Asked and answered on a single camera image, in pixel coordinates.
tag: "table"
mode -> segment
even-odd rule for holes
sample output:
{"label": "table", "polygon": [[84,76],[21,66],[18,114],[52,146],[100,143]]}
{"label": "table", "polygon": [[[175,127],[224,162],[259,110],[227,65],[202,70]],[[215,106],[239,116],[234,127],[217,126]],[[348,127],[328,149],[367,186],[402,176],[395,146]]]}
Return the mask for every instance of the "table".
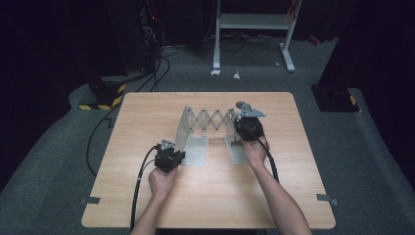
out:
{"label": "table", "polygon": [[[146,153],[161,139],[174,141],[185,106],[226,113],[237,101],[266,113],[260,120],[282,186],[298,202],[311,228],[330,229],[336,221],[313,158],[294,97],[286,92],[128,93],[95,180],[82,224],[129,227],[138,171]],[[195,134],[208,137],[203,166],[181,165],[174,189],[158,222],[160,228],[273,228],[262,191],[248,164],[233,164],[223,137],[225,128]],[[151,198],[146,168],[138,196],[138,218]]]}

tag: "white shelf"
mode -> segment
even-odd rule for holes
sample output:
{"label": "white shelf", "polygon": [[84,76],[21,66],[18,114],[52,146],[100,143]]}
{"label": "white shelf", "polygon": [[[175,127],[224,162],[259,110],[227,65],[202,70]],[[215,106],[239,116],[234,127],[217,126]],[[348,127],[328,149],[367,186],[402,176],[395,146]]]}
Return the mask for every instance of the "white shelf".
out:
{"label": "white shelf", "polygon": [[285,15],[221,14],[220,28],[285,29],[290,19]]}

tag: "human arm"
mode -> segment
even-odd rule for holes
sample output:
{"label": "human arm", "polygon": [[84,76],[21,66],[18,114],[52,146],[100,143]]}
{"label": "human arm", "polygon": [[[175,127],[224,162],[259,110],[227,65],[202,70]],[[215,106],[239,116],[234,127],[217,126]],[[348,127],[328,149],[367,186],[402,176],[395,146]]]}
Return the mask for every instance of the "human arm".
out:
{"label": "human arm", "polygon": [[165,173],[157,167],[150,173],[149,182],[153,196],[143,214],[135,223],[131,235],[154,235],[156,233],[156,225],[162,205],[173,187],[177,171],[178,167],[169,173]]}
{"label": "human arm", "polygon": [[[268,146],[264,137],[259,140]],[[281,234],[311,234],[299,205],[265,167],[266,152],[262,146],[257,141],[244,141],[244,151]]]}

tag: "metal rack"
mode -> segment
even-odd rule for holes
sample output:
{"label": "metal rack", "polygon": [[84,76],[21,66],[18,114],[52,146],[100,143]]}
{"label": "metal rack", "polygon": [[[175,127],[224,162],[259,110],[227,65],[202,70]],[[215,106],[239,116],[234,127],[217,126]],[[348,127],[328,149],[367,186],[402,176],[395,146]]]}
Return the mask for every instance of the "metal rack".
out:
{"label": "metal rack", "polygon": [[248,29],[285,29],[287,36],[284,43],[280,43],[281,52],[287,66],[288,72],[294,72],[293,61],[291,60],[288,47],[294,28],[296,27],[302,0],[296,1],[293,12],[293,19],[287,22],[286,15],[277,14],[221,14],[220,0],[217,0],[216,31],[213,52],[213,71],[211,74],[220,73],[220,30],[222,28],[248,28]]}

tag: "forearm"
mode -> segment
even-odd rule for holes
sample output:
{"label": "forearm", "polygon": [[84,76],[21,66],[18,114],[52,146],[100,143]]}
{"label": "forearm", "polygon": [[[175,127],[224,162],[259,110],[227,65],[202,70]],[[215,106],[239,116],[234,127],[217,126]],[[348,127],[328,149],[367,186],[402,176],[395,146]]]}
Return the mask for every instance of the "forearm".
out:
{"label": "forearm", "polygon": [[154,235],[164,199],[153,196],[141,217],[131,231],[131,235]]}
{"label": "forearm", "polygon": [[274,179],[263,164],[252,165],[265,195],[275,225],[282,234],[311,234],[307,221],[296,201]]}

